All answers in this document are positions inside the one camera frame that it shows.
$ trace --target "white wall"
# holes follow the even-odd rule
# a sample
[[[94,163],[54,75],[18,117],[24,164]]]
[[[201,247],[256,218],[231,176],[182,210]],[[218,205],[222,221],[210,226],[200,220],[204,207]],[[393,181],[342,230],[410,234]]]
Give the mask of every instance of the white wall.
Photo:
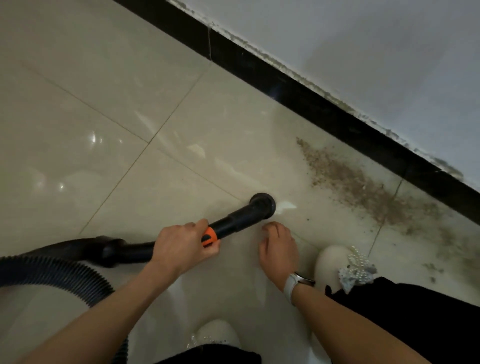
[[[480,190],[480,1],[181,1]]]

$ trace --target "tile floor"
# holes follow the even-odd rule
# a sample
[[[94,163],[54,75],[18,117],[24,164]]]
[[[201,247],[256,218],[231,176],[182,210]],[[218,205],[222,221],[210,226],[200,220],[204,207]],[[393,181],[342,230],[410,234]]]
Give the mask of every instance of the tile floor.
[[[0,49],[1,255],[78,236],[151,241],[264,191],[305,274],[323,247],[354,244],[393,281],[480,304],[479,226],[116,3],[3,1]],[[179,353],[214,318],[265,363],[319,363],[259,269],[260,239],[258,226],[225,239],[156,300],[130,363]],[[140,269],[99,271],[118,287]],[[2,289],[0,307],[4,363],[85,310],[40,287]]]

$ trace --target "person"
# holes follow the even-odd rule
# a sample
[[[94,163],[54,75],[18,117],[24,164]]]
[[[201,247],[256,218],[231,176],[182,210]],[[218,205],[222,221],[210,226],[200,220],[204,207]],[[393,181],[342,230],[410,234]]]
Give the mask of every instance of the person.
[[[135,323],[162,292],[183,273],[219,254],[220,241],[207,248],[203,248],[200,243],[207,227],[208,221],[202,219],[196,224],[164,228],[156,240],[151,261],[137,277],[72,321],[24,357],[20,363],[109,363]],[[420,329],[418,333],[422,319],[419,318],[420,315],[412,316],[411,312],[409,314],[412,305],[408,307],[406,314],[401,312],[399,306],[405,302],[405,296],[402,298],[402,293],[394,294],[395,290],[392,289],[398,285],[386,280],[377,283],[376,279],[373,284],[355,286],[346,294],[344,290],[338,289],[340,286],[335,287],[335,282],[326,284],[325,279],[321,282],[320,290],[308,284],[292,283],[291,277],[296,275],[299,266],[299,252],[290,230],[277,222],[268,223],[263,229],[267,234],[259,244],[259,259],[263,271],[279,290],[286,292],[333,363],[425,364],[429,363],[425,357],[429,356],[428,350],[431,350],[431,346],[439,351],[443,350],[435,343],[428,346],[428,350],[422,350],[422,345],[417,342],[418,338],[430,332],[430,338],[423,337],[420,341],[426,342],[432,337],[435,340],[436,334],[432,332],[435,327]],[[325,267],[332,265],[332,262],[335,265],[336,261],[344,258],[344,253],[339,254],[338,249],[333,249],[333,252],[330,249],[320,256],[317,265],[320,263]],[[318,268],[316,267],[316,273],[322,270]],[[378,290],[378,287],[381,287],[380,291],[384,293],[373,294],[373,300],[368,299],[368,292],[361,292],[370,290],[372,293]],[[394,305],[398,311],[389,310],[389,306],[381,307],[383,300],[395,299],[399,300],[399,304]],[[445,315],[438,316],[440,324],[444,317]],[[398,322],[402,319],[406,320],[404,325]],[[212,340],[208,336],[209,327],[216,327],[217,332],[223,331],[224,337],[229,339],[223,342],[215,338]],[[200,346],[198,342],[193,343],[191,349],[166,359],[163,363],[188,363],[194,360],[208,360],[209,363],[231,362],[232,358],[239,362],[261,362],[259,355],[238,348],[238,338],[228,324],[217,320],[209,327],[205,327],[204,333],[199,332],[197,339]],[[409,341],[409,336],[404,335],[405,332],[413,333],[415,339]]]

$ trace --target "pearl shoe decoration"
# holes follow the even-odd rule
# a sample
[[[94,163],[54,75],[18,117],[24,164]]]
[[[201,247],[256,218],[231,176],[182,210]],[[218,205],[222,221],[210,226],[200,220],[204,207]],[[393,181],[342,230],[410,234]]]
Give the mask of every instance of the pearl shoe decoration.
[[[365,254],[360,253],[354,246],[350,250],[352,254],[348,256],[349,265],[338,270],[340,284],[346,294],[349,294],[354,286],[373,283],[373,275],[377,273],[377,268]]]

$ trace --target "finger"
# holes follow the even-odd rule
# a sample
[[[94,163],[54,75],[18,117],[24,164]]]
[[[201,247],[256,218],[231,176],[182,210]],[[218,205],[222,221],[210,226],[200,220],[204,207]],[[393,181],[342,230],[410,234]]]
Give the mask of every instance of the finger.
[[[195,231],[198,236],[202,236],[208,228],[208,220],[203,218],[195,224]]]
[[[273,222],[269,222],[268,224],[264,225],[262,228],[264,231],[268,233],[270,238],[278,238],[278,229],[276,228],[276,224]]]
[[[208,258],[211,258],[215,255],[218,255],[220,253],[220,243],[221,242],[222,242],[221,240],[217,240],[216,242],[213,242],[208,247],[204,248],[203,259],[208,259]]]
[[[258,256],[261,262],[266,261],[268,250],[268,238],[263,239],[258,245]]]

